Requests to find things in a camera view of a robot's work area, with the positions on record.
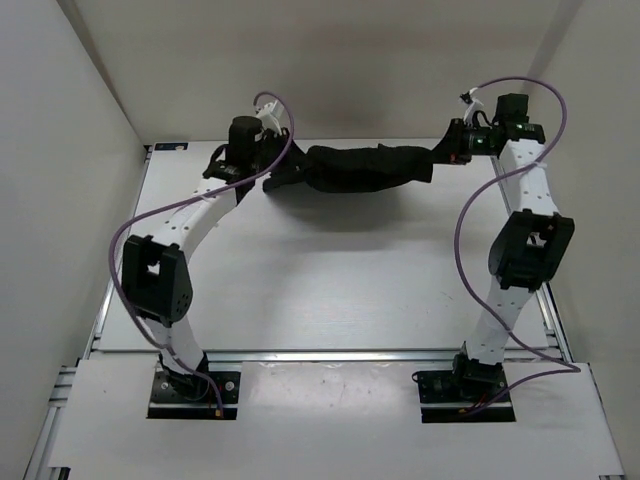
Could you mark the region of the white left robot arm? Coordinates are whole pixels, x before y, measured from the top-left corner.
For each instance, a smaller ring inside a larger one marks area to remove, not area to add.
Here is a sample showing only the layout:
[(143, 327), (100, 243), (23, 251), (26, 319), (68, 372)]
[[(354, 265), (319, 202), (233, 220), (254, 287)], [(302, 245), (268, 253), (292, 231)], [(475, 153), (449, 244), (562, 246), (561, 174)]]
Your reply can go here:
[(256, 177), (284, 158), (291, 143), (291, 130), (274, 113), (234, 118), (227, 143), (211, 155), (189, 199), (173, 207), (155, 231), (131, 235), (124, 243), (122, 303), (158, 350), (169, 385), (189, 401), (219, 391), (187, 318), (193, 301), (189, 261), (210, 231), (253, 188)]

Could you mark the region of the black skirt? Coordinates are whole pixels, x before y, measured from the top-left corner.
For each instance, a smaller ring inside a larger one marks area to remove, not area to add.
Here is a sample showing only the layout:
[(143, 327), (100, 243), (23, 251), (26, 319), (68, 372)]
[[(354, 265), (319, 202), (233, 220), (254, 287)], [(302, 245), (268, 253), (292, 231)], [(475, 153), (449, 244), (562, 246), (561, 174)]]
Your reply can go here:
[(304, 183), (323, 193), (372, 193), (418, 181), (432, 181), (434, 166), (452, 165), (450, 150), (419, 146), (336, 149), (313, 145), (306, 151), (292, 144), (269, 174), (263, 190)]

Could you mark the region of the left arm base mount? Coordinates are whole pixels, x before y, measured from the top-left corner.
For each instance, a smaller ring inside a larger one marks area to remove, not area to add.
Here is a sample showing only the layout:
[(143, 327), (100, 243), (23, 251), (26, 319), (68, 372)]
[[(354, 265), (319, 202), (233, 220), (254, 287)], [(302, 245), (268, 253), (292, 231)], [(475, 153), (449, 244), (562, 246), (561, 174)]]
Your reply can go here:
[(241, 371), (211, 370), (222, 408), (208, 382), (203, 381), (194, 393), (183, 395), (170, 382), (166, 372), (158, 366), (150, 390), (146, 417), (151, 420), (222, 420), (234, 421), (238, 415)]

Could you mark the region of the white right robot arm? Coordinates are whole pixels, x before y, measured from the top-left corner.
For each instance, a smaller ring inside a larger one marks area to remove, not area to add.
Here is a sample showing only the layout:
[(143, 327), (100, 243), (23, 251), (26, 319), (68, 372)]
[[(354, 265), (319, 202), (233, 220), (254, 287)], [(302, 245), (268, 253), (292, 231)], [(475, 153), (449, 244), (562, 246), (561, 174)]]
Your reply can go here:
[(502, 95), (490, 126), (481, 128), (476, 99), (470, 101), (464, 143), (470, 155), (493, 157), (500, 166), (495, 184), (503, 191), (509, 217), (488, 255), (491, 283), (479, 302), (473, 333), (455, 356), (449, 387), (460, 399), (495, 394), (503, 373), (506, 344), (514, 338), (521, 311), (555, 275), (575, 231), (552, 199), (544, 161), (545, 134), (528, 116), (528, 96)]

